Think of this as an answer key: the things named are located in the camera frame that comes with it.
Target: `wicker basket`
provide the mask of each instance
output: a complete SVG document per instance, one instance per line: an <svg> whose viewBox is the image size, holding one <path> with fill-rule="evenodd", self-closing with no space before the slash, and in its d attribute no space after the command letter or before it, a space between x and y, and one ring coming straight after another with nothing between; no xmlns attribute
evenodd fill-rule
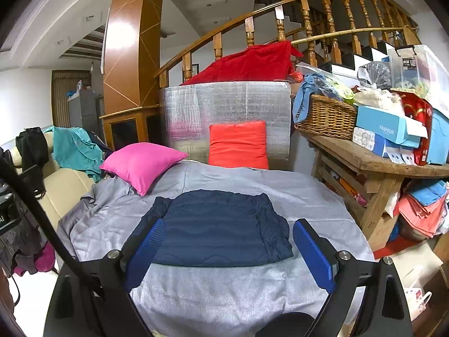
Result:
<svg viewBox="0 0 449 337"><path fill-rule="evenodd" d="M352 139L357 108L321 95L311 95L307 118L295 128L318 136Z"/></svg>

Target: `black cable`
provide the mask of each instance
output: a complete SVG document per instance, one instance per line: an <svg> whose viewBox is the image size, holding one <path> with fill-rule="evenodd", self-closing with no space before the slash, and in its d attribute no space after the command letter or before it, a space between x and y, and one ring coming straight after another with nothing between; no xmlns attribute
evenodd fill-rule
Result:
<svg viewBox="0 0 449 337"><path fill-rule="evenodd" d="M13 168L11 168L3 158L0 158L0 178L2 178L25 203L30 212L33 214L37 223L42 228L43 233L67 266L72 272L79 278L79 280L89 287L92 291L100 297L104 297L103 289L100 282L87 274L78 260L74 259L69 251L67 251L64 244L59 239L58 235L54 231L50 220L48 219L45 211L40 206L39 202L34 197L33 193L28 189L23 180L18 176Z"/></svg>
<svg viewBox="0 0 449 337"><path fill-rule="evenodd" d="M16 288L17 288L17 300L14 302L14 306L17 306L17 304L19 304L20 302L20 290L19 290L19 286L17 285L17 282L13 276L13 273L11 272L10 269L8 269L7 265L5 264L5 262L0 258L1 263L5 266L5 269L8 270L8 272L11 274L11 278L13 279Z"/></svg>

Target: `metal bolt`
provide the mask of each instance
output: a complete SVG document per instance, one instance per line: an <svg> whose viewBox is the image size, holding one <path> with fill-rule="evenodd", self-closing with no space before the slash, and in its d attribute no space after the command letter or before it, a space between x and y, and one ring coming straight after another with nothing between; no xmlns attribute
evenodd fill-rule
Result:
<svg viewBox="0 0 449 337"><path fill-rule="evenodd" d="M348 251L340 251L338 252L338 257L340 257L342 260L349 260L351 258L351 253Z"/></svg>
<svg viewBox="0 0 449 337"><path fill-rule="evenodd" d="M114 259L120 256L120 251L118 249L113 249L112 251L108 252L108 258Z"/></svg>
<svg viewBox="0 0 449 337"><path fill-rule="evenodd" d="M385 256L382 259L382 261L385 262L387 265L391 265L393 263L393 260L392 260L392 258L390 256Z"/></svg>

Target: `bed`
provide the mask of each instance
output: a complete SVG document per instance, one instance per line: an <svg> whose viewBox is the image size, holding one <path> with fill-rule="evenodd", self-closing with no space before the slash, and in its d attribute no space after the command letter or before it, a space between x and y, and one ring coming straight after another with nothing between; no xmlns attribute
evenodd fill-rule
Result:
<svg viewBox="0 0 449 337"><path fill-rule="evenodd" d="M254 336L274 317L302 311L317 316L326 291L317 287L294 245L291 228L306 218L337 250L373 261L370 247L342 199L316 179L295 172L229 168L184 160L161 176L146 196L119 177L93 185L58 225L58 235L81 261L120 249L151 208L156 196L175 198L191 190L265 193L290 227L292 258L233 268L173 267L152 264L142 284L131 291L151 330L172 337ZM362 298L358 288L346 322Z"/></svg>

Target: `blue towel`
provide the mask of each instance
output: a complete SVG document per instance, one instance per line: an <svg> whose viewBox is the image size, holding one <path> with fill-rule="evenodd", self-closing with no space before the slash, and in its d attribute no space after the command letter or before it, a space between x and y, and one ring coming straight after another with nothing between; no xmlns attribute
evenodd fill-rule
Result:
<svg viewBox="0 0 449 337"><path fill-rule="evenodd" d="M53 131L53 158L60 167L85 172L95 182L101 180L102 150L84 129L50 127L47 131Z"/></svg>
<svg viewBox="0 0 449 337"><path fill-rule="evenodd" d="M326 81L322 74L307 74L298 89L293 102L293 122L302 122L307 118L310 95L324 95L331 99L342 101L337 90Z"/></svg>
<svg viewBox="0 0 449 337"><path fill-rule="evenodd" d="M195 190L175 199L157 197L133 231L162 218L165 239L153 262L185 267L265 265L293 256L290 229L268 196Z"/></svg>
<svg viewBox="0 0 449 337"><path fill-rule="evenodd" d="M423 179L413 183L407 192L426 207L446 195L446 183L443 180Z"/></svg>

